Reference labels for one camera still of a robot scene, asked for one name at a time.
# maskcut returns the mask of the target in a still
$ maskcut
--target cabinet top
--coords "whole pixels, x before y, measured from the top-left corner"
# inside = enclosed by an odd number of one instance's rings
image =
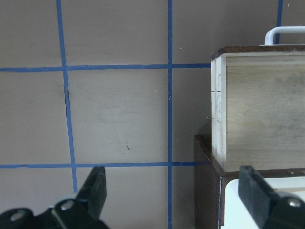
[[[227,46],[222,47],[217,51],[211,60],[219,57],[224,53],[238,53],[238,52],[299,52],[305,51],[305,45],[262,45],[262,46]]]

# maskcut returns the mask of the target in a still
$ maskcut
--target blue grid line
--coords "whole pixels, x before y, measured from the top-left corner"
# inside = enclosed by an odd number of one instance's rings
[[[173,159],[173,2],[167,1],[167,63],[168,63],[168,100],[167,100],[167,228],[172,229],[172,159]]]
[[[15,164],[15,165],[0,165],[0,168],[92,168],[96,166],[104,167],[187,167],[197,165],[209,165],[210,162],[136,162],[136,163],[78,163],[72,164]]]
[[[76,177],[76,167],[75,167],[70,100],[69,100],[69,80],[68,80],[68,71],[67,71],[67,62],[66,62],[65,43],[64,43],[64,36],[63,36],[61,0],[56,0],[56,6],[57,6],[58,33],[59,33],[60,48],[61,48],[61,63],[62,63],[62,73],[63,73],[63,81],[64,81],[64,92],[65,92],[67,128],[68,128],[70,158],[71,158],[71,170],[72,170],[72,179],[73,179],[73,190],[74,190],[74,192],[77,192],[78,191],[77,177]]]
[[[283,0],[278,0],[276,26],[282,26]],[[275,44],[280,43],[280,34],[275,35]]]
[[[66,66],[67,71],[83,70],[129,70],[129,69],[183,69],[183,68],[211,68],[210,63],[174,63],[174,64],[109,64],[109,65],[74,65]],[[62,72],[63,67],[33,67],[33,68],[0,68],[0,72],[14,73],[42,73],[42,72]]]

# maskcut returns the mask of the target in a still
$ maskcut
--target metal bolt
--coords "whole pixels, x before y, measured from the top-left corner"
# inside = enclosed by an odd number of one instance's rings
[[[16,213],[14,213],[11,217],[10,220],[11,221],[17,221],[19,219],[21,219],[25,214],[24,210],[18,210]]]
[[[69,210],[70,208],[72,208],[73,204],[74,204],[74,202],[72,200],[68,200],[63,205],[61,205],[61,209],[63,211]]]
[[[294,198],[288,199],[288,204],[294,208],[301,207],[301,202],[298,199],[294,199]]]

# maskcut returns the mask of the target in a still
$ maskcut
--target beige tile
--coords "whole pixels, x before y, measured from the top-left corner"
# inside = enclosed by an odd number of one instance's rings
[[[173,167],[173,229],[195,228],[194,167]]]
[[[69,73],[77,163],[167,161],[167,71]]]
[[[211,133],[211,69],[173,70],[173,161],[193,161],[193,138]]]
[[[0,213],[29,208],[38,215],[73,193],[70,168],[0,169]]]
[[[305,26],[305,2],[284,0],[282,26]],[[281,34],[280,44],[305,44],[305,34]]]
[[[61,66],[56,1],[1,1],[0,21],[0,67]]]
[[[167,63],[167,1],[63,0],[67,63]]]
[[[278,0],[173,0],[173,62],[209,63],[223,46],[260,45]]]
[[[90,170],[77,169],[79,186]],[[110,228],[167,228],[167,167],[108,167],[106,183],[100,219]]]
[[[1,164],[69,163],[61,72],[0,73]]]

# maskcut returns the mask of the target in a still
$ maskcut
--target white handle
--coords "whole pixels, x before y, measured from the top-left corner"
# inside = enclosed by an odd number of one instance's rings
[[[273,45],[273,37],[276,33],[305,33],[305,26],[275,27],[266,34],[265,45]]]

